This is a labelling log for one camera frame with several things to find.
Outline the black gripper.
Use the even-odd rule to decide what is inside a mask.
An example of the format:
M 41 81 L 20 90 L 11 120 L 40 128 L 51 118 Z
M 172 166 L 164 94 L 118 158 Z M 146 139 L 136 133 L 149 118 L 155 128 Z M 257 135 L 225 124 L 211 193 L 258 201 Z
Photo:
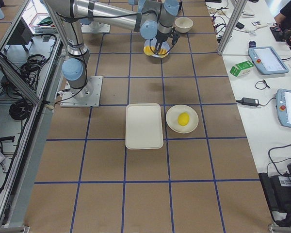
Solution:
M 168 33 L 162 33 L 160 31 L 157 32 L 157 35 L 156 35 L 157 42 L 155 44 L 155 49 L 154 49 L 155 54 L 159 54 L 160 52 L 165 52 L 165 45 L 163 42 L 167 41 L 171 33 L 172 33 L 171 31 Z

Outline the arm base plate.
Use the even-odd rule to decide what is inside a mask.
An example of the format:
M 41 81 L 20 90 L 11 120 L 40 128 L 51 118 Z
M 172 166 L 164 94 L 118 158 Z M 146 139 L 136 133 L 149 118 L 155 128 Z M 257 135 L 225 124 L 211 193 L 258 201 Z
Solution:
M 73 95 L 77 93 L 77 90 L 73 89 L 71 92 L 70 85 L 66 81 L 66 88 L 69 90 L 60 94 L 61 107 L 99 107 L 103 77 L 91 76 L 87 79 L 87 86 L 74 97 Z
M 100 34 L 100 33 L 109 33 L 111 26 L 104 24 L 101 28 L 91 28 L 87 25 L 81 25 L 82 33 L 84 34 Z

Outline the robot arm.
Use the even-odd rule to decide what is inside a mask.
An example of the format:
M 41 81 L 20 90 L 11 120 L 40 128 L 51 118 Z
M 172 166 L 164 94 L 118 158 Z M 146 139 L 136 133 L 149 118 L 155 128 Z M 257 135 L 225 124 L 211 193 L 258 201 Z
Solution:
M 89 26 L 91 28 L 101 28 L 102 26 L 104 26 L 103 23 L 90 21 L 87 18 L 81 19 L 80 22 L 81 22 L 82 25 L 87 25 L 87 26 Z
M 86 98 L 93 92 L 87 76 L 89 50 L 83 41 L 82 19 L 140 33 L 143 39 L 149 41 L 152 53 L 158 57 L 168 54 L 168 51 L 163 51 L 167 39 L 172 40 L 173 46 L 179 39 L 179 33 L 173 26 L 180 7 L 176 0 L 129 1 L 130 5 L 138 7 L 137 12 L 98 0 L 47 0 L 45 4 L 63 21 L 69 58 L 63 63 L 62 72 L 70 85 L 72 96 L 77 99 Z

